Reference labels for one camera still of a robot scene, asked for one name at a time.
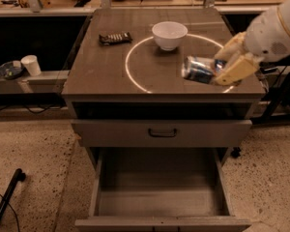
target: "white bowl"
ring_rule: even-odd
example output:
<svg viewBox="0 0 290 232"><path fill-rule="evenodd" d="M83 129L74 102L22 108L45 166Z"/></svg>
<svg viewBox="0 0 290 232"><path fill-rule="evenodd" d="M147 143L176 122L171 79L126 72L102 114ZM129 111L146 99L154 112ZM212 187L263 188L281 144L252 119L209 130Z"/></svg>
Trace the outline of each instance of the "white bowl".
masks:
<svg viewBox="0 0 290 232"><path fill-rule="evenodd" d="M188 29L181 23L164 21L154 25L154 40L162 50L174 50L180 45Z"/></svg>

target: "paper cup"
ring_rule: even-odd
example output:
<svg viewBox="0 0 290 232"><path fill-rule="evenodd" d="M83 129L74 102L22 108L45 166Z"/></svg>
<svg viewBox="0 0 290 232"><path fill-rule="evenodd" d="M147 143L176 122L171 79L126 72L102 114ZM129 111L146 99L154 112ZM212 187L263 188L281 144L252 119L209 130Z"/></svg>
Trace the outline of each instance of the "paper cup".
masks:
<svg viewBox="0 0 290 232"><path fill-rule="evenodd" d="M32 76L41 74L38 58L35 55L28 55L21 59L21 64L27 69Z"/></svg>

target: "drawer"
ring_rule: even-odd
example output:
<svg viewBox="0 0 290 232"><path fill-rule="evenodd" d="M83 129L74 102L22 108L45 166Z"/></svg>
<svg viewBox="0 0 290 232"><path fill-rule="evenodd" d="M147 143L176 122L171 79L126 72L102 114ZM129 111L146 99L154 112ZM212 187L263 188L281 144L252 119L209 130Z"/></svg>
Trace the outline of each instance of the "drawer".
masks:
<svg viewBox="0 0 290 232"><path fill-rule="evenodd" d="M216 149L101 149L80 231L240 232Z"/></svg>
<svg viewBox="0 0 290 232"><path fill-rule="evenodd" d="M250 120L73 120L84 147L238 147Z"/></svg>

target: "soda can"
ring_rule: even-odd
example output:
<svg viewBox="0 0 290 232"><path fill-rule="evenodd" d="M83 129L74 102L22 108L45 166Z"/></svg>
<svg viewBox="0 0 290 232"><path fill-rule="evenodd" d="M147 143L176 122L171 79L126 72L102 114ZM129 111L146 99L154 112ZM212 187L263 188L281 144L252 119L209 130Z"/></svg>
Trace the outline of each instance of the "soda can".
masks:
<svg viewBox="0 0 290 232"><path fill-rule="evenodd" d="M182 77L187 80L209 84L215 76L214 63L214 59L188 56L182 66Z"/></svg>
<svg viewBox="0 0 290 232"><path fill-rule="evenodd" d="M226 65L226 61L215 59L215 72L216 72L216 74L221 73L222 70L224 69L225 65Z"/></svg>

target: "terrazzo floor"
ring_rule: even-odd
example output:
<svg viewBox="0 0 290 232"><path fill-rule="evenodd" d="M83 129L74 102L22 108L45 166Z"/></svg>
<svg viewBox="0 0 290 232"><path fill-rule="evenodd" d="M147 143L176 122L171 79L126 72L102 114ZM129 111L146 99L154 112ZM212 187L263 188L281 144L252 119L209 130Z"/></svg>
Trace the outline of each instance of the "terrazzo floor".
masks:
<svg viewBox="0 0 290 232"><path fill-rule="evenodd" d="M223 166L236 217L252 222L246 232L290 232L290 123L253 127L241 149ZM66 109L0 112L1 193L17 168L27 175L10 201L20 231L77 231L75 220L88 214L95 172ZM14 231L8 207L0 232Z"/></svg>

